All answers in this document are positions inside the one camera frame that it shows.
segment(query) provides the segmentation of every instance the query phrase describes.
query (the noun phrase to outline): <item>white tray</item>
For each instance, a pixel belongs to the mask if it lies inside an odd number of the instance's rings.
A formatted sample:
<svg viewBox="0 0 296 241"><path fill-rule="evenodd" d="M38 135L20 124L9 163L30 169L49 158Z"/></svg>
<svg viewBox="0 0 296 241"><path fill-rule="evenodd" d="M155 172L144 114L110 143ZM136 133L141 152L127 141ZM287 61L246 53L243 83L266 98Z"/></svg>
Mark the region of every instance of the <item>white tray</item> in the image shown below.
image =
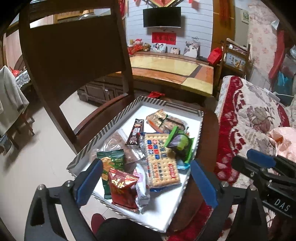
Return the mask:
<svg viewBox="0 0 296 241"><path fill-rule="evenodd" d="M193 147L195 156L202 128L203 112L186 106L166 102L164 100L139 96L121 111L108 125L106 125L80 153L78 153L74 160L68 165L67 170L74 177L78 176L81 171L86 170L89 166L88 152L90 150L100 148L103 142L119 128L125 132L126 136L129 136L136 118L146 119L147 115L150 115L159 109L163 109L168 115L177 117L188 123L190 138L194 137ZM153 133L155 130L145 121L144 132ZM102 179L100 179L96 185L93 196L102 204L123 217L150 229L165 233L177 211L179 203L181 202L188 183L190 170L179 171L179 174L181 185L171 186L158 193L151 192L150 203L148 207L145 208L143 214L127 211L112 205L112 200L104 199Z"/></svg>

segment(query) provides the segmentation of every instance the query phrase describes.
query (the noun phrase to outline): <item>tiled floor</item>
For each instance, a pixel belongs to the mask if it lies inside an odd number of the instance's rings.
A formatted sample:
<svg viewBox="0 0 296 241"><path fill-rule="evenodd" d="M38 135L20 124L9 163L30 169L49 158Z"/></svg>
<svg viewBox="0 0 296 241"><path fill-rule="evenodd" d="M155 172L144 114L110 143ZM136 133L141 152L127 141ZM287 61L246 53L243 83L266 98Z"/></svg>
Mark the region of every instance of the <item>tiled floor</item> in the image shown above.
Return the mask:
<svg viewBox="0 0 296 241"><path fill-rule="evenodd" d="M23 126L22 133L15 136L21 149L17 151L12 147L6 155L0 155L0 217L17 241L24 240L27 214L37 186L41 183L47 187L60 186L66 180L73 179L66 167L75 154L45 109L37 105L33 105L33 109L36 109L33 114L35 136L31 136ZM96 106L80 101L77 93L73 93L61 105L61 109L74 129ZM75 240L60 205L57 209L68 240ZM106 218L120 218L94 197L81 211L88 224L94 213L103 214Z"/></svg>

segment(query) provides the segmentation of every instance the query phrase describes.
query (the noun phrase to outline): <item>green snack bag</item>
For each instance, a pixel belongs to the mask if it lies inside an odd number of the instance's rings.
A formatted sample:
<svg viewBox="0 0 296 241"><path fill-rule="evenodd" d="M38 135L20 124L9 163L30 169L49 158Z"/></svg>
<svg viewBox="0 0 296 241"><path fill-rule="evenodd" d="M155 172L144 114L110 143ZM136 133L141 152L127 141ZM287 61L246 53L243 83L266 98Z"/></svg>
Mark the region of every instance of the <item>green snack bag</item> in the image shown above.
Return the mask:
<svg viewBox="0 0 296 241"><path fill-rule="evenodd" d="M124 150L119 149L113 151L98 151L96 156L103 162L102 182L105 190L104 198L111 199L112 197L109 187L108 172L111 168L124 172Z"/></svg>
<svg viewBox="0 0 296 241"><path fill-rule="evenodd" d="M189 138L183 130L175 126L168 136L164 147L172 149L184 163L189 164L191 161L193 140L194 138Z"/></svg>

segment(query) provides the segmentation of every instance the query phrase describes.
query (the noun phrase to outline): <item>blue gripper pad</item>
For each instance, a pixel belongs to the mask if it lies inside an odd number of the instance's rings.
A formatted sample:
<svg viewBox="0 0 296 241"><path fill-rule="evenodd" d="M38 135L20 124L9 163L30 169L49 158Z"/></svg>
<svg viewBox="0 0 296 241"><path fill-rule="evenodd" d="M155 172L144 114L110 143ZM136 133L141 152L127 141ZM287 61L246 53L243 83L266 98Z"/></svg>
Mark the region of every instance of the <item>blue gripper pad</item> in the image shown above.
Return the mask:
<svg viewBox="0 0 296 241"><path fill-rule="evenodd" d="M75 200L76 204L81 207L87 204L94 188L96 187L100 177L103 173L103 162L99 159L98 162L93 166L90 165L85 172L89 172L89 169L92 169L89 174L85 177L84 181L79 185L76 190Z"/></svg>
<svg viewBox="0 0 296 241"><path fill-rule="evenodd" d="M275 167L276 161L272 156L268 156L254 149L247 151L248 161L254 162L262 168L272 168Z"/></svg>
<svg viewBox="0 0 296 241"><path fill-rule="evenodd" d="M218 206L216 196L217 191L195 160L192 160L190 163L190 171L194 182L198 186L206 204L216 208Z"/></svg>

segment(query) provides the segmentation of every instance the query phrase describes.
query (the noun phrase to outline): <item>striped wall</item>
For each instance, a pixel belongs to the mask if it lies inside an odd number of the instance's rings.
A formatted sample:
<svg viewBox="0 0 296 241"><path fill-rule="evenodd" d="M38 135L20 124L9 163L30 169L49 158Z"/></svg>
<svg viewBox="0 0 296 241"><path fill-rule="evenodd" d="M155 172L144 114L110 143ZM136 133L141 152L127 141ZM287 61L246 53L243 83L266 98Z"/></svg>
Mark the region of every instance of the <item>striped wall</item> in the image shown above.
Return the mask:
<svg viewBox="0 0 296 241"><path fill-rule="evenodd" d="M181 7L182 28L167 28L166 31L173 31L177 34L176 45L167 45L180 48L183 54L185 42L198 37L201 43L200 55L208 57L211 51L213 33L213 0L200 0L198 9L192 8L188 0L178 5ZM141 38L143 42L151 44L152 32L161 32L163 28L144 28L143 9L151 8L141 1L139 6L133 0L128 2L128 15L126 18L127 42L130 39Z"/></svg>

